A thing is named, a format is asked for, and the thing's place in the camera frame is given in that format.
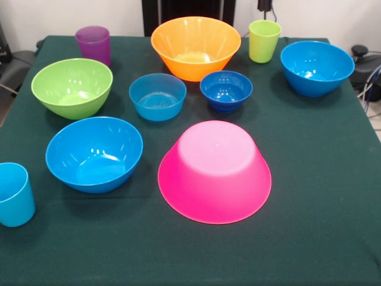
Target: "cup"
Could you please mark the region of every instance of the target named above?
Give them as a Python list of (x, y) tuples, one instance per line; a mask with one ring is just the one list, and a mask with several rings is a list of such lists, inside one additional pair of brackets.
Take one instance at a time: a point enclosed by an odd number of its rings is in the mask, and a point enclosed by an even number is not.
[(28, 171), (16, 163), (0, 164), (0, 223), (16, 227), (36, 211)]
[(249, 25), (249, 30), (250, 59), (260, 64), (269, 62), (278, 43), (281, 26), (273, 21), (258, 20)]
[(110, 33), (100, 26), (88, 26), (77, 31), (76, 40), (82, 57), (111, 64)]

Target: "upside-down pink bowl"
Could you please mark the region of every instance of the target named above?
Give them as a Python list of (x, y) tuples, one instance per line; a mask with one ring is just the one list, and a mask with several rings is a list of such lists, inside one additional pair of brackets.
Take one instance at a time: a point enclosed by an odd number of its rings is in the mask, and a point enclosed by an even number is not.
[(271, 190), (271, 173), (251, 136), (229, 122), (187, 129), (158, 171), (164, 199), (197, 222), (233, 223), (257, 212)]

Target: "green cloth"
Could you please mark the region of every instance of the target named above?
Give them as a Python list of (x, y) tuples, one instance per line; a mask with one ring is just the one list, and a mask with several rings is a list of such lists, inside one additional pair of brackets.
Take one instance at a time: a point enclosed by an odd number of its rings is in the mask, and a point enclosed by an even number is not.
[[(187, 82), (181, 113), (153, 123), (136, 114), (129, 86), (168, 70), (149, 38), (113, 37), (114, 83), (97, 115), (135, 125), (145, 149), (127, 183), (90, 195), (62, 184), (45, 164), (50, 139), (71, 121), (48, 111), (30, 82), (46, 65), (80, 56), (73, 37), (47, 37), (0, 129), (0, 161), (27, 168), (37, 204), (26, 225), (0, 227), (0, 284), (380, 285), (381, 145), (348, 81), (322, 98), (291, 90), (279, 55), (299, 40), (281, 38), (273, 59), (255, 64), (243, 39), (226, 67), (253, 82), (238, 111), (215, 113), (199, 83)], [(231, 225), (179, 215), (157, 185), (176, 139), (213, 119), (246, 129), (273, 176), (263, 208)]]

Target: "bowl base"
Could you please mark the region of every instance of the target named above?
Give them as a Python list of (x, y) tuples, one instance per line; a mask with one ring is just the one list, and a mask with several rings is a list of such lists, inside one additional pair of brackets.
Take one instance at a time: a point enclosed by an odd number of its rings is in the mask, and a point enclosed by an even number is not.
[(124, 162), (108, 154), (89, 157), (77, 169), (77, 183), (101, 184), (112, 181), (126, 172)]
[(139, 100), (139, 104), (149, 108), (166, 108), (175, 105), (179, 100), (171, 94), (165, 92), (154, 92)]
[(96, 97), (97, 97), (96, 94), (90, 94), (85, 91), (73, 92), (71, 94), (63, 96), (58, 102), (58, 105), (81, 104), (86, 101), (92, 100), (93, 98), (96, 98)]
[(306, 72), (301, 72), (301, 73), (296, 73), (297, 75), (299, 76), (302, 76), (306, 79), (314, 79), (314, 80), (327, 80), (328, 78), (323, 76), (322, 74), (320, 73), (316, 73), (316, 70), (310, 72), (310, 71), (306, 71)]
[(210, 63), (216, 60), (206, 52), (185, 52), (184, 54), (177, 55), (174, 59), (186, 63)]
[(235, 85), (213, 85), (208, 89), (208, 95), (211, 99), (219, 102), (236, 102), (245, 98), (243, 90)]

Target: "dark blue bowl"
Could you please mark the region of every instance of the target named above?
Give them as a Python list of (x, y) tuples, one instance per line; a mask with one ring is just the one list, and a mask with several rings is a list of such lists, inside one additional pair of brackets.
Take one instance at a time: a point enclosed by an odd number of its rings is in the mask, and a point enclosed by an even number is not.
[(321, 97), (333, 91), (355, 68), (353, 59), (344, 50), (316, 41), (288, 45), (280, 60), (291, 87), (307, 97)]
[(249, 98), (252, 84), (240, 73), (222, 70), (205, 76), (200, 83), (200, 89), (215, 111), (231, 113)]
[(59, 131), (45, 154), (59, 180), (81, 192), (110, 192), (133, 173), (143, 139), (130, 123), (113, 117), (90, 117)]

